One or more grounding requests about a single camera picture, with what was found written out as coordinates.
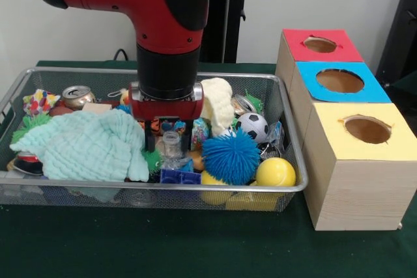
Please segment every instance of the white cloth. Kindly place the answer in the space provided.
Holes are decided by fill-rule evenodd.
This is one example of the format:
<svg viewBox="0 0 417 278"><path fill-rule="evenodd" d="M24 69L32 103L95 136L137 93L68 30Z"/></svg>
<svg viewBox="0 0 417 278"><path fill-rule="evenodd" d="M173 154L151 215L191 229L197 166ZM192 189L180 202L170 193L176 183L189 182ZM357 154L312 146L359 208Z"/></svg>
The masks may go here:
<svg viewBox="0 0 417 278"><path fill-rule="evenodd" d="M235 117L231 104L232 87L222 78L205 79L201 82L204 90L204 105L201 117L210 121L214 137L228 129Z"/></svg>

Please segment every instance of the light green towel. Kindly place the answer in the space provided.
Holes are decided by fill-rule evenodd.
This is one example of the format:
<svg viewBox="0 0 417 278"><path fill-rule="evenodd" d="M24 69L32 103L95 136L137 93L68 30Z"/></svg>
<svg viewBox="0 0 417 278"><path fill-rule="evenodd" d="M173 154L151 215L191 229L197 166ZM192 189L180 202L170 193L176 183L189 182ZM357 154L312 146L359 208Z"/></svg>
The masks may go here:
<svg viewBox="0 0 417 278"><path fill-rule="evenodd" d="M76 111L33 128L10 148L35 154L49 179L147 182L144 144L142 127L122 110Z"/></svg>

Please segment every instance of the metal basket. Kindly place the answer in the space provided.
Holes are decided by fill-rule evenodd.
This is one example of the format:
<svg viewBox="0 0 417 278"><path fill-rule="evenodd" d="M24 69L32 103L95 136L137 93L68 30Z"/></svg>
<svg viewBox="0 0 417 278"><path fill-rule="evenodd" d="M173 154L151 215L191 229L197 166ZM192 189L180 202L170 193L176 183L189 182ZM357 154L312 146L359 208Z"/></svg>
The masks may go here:
<svg viewBox="0 0 417 278"><path fill-rule="evenodd" d="M84 68L32 68L24 71L0 103L0 204L101 206L141 208L185 208L207 210L262 210L281 212L293 195L302 191L308 177L285 87L272 75L200 73L198 80L222 77L233 92L248 91L262 99L268 123L280 120L286 137L283 158L295 168L294 187L204 186L114 182L43 180L16 171L5 171L14 153L9 149L12 133L24 116L23 96L36 89L60 94L69 85L90 86L97 98L137 79L135 70Z"/></svg>

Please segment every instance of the yellow box top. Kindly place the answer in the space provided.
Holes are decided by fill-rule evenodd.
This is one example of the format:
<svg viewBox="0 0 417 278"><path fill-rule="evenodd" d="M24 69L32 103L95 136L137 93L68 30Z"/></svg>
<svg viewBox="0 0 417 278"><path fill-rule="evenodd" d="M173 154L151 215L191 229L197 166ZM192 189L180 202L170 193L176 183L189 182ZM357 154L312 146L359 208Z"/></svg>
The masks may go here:
<svg viewBox="0 0 417 278"><path fill-rule="evenodd" d="M337 159L417 161L417 138L394 104L314 107Z"/></svg>

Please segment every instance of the yellow tennis ball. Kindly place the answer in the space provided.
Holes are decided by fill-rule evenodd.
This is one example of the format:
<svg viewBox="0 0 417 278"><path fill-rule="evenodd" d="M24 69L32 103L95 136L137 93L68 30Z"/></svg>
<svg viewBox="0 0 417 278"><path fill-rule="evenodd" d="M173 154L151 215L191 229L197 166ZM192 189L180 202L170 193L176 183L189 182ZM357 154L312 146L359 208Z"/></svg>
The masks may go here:
<svg viewBox="0 0 417 278"><path fill-rule="evenodd" d="M295 171L285 159L270 158L260 164L256 172L258 186L293 187Z"/></svg>
<svg viewBox="0 0 417 278"><path fill-rule="evenodd" d="M215 179L207 171L201 173L201 184L203 185L223 185L226 186L221 180ZM231 191L203 191L201 193L201 200L209 205L222 205L233 195Z"/></svg>

